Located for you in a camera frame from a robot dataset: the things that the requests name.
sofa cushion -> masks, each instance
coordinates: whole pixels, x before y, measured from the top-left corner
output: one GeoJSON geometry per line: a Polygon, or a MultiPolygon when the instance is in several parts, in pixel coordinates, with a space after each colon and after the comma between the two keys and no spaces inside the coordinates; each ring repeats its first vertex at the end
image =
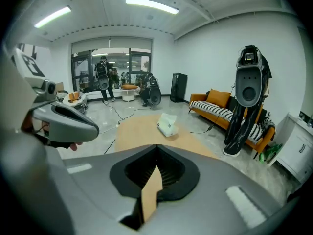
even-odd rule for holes
{"type": "Polygon", "coordinates": [[[211,89],[206,102],[216,104],[222,108],[225,108],[229,100],[229,97],[230,97],[229,92],[219,92],[214,89],[211,89]]]}
{"type": "MultiPolygon", "coordinates": [[[[192,101],[189,105],[189,108],[190,109],[197,108],[197,109],[203,110],[205,112],[208,112],[215,116],[223,118],[227,122],[230,122],[231,118],[234,115],[234,113],[231,110],[224,109],[222,107],[219,107],[218,105],[208,103],[206,101],[192,101]]],[[[263,129],[261,128],[261,125],[255,123],[250,132],[248,140],[250,140],[253,144],[257,144],[262,138],[262,133],[263,133],[263,129]]]]}

fluorescent light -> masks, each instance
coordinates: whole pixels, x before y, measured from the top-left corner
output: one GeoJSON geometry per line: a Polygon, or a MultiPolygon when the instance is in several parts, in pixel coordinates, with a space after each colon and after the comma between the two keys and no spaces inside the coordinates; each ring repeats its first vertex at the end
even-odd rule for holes
{"type": "Polygon", "coordinates": [[[63,9],[60,9],[60,10],[52,13],[51,15],[45,17],[44,19],[42,19],[41,21],[36,23],[35,27],[40,28],[40,27],[44,26],[45,24],[47,24],[48,22],[52,21],[53,19],[56,19],[56,18],[66,14],[68,12],[71,12],[70,8],[68,6],[64,7],[63,9]]]}
{"type": "Polygon", "coordinates": [[[92,55],[93,57],[97,57],[97,56],[107,56],[108,54],[107,53],[104,53],[104,54],[94,54],[92,55]]]}
{"type": "Polygon", "coordinates": [[[142,6],[147,6],[147,7],[151,7],[151,8],[155,8],[155,9],[159,9],[159,10],[164,10],[166,12],[172,13],[174,15],[176,15],[179,10],[172,8],[170,6],[164,5],[162,3],[158,3],[158,2],[152,2],[149,0],[126,0],[127,4],[134,4],[134,5],[142,5],[142,6]]]}

gray floor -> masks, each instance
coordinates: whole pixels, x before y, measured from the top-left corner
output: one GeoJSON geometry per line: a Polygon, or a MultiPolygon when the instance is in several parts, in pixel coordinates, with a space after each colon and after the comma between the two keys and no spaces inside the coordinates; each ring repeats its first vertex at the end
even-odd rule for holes
{"type": "MultiPolygon", "coordinates": [[[[144,109],[142,102],[136,99],[133,102],[124,102],[121,99],[109,105],[113,106],[122,118],[128,117],[136,109],[144,109]]],[[[96,122],[100,128],[100,135],[91,142],[81,145],[76,152],[59,148],[59,152],[63,159],[88,157],[102,155],[108,149],[112,141],[116,137],[119,116],[113,108],[105,106],[101,101],[91,102],[88,104],[86,116],[96,122]]],[[[189,108],[186,103],[173,103],[168,97],[163,97],[162,102],[157,107],[150,110],[136,111],[134,116],[168,113],[177,116],[177,122],[184,126],[190,132],[204,132],[207,130],[211,122],[200,117],[197,113],[188,114],[189,108]]],[[[298,186],[297,181],[285,171],[279,164],[268,167],[259,161],[253,160],[254,152],[252,148],[245,145],[240,155],[236,158],[225,156],[222,153],[224,145],[225,131],[219,127],[213,128],[210,132],[204,134],[193,134],[202,143],[207,145],[221,160],[229,163],[243,174],[247,175],[266,190],[280,203],[286,202],[287,195],[293,192],[298,186]]],[[[110,147],[107,153],[114,152],[114,146],[110,147]]]]}

round white table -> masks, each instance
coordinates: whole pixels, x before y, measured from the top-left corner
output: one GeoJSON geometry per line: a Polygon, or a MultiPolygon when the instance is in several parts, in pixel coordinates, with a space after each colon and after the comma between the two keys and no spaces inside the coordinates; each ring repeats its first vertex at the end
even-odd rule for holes
{"type": "Polygon", "coordinates": [[[127,102],[135,100],[135,92],[136,89],[131,90],[122,89],[122,99],[127,102]]]}

